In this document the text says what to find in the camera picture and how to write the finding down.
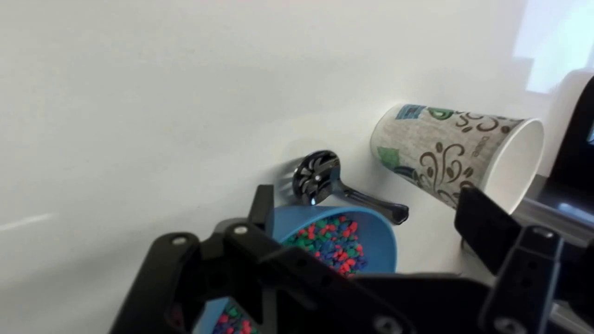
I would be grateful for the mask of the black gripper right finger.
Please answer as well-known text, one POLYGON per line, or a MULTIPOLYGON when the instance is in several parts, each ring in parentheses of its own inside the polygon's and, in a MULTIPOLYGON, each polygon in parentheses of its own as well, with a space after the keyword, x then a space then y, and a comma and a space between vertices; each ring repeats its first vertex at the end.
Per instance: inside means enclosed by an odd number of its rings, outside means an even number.
POLYGON ((488 334, 546 334, 553 303, 594 323, 594 247, 540 225, 522 227, 481 189, 459 197, 455 228, 496 277, 479 312, 488 334))

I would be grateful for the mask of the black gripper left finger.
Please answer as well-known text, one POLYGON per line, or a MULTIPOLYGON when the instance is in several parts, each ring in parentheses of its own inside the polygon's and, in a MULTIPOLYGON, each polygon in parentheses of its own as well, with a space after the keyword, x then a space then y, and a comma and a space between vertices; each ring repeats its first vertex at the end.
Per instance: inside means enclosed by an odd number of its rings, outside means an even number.
POLYGON ((321 334, 397 325, 396 308, 360 284, 286 241, 327 219, 347 215, 366 243, 368 271, 396 269, 390 225, 366 208, 273 204, 256 189, 245 219, 221 223, 208 240, 190 232, 152 241, 110 334, 214 332, 238 304, 264 334, 321 334))

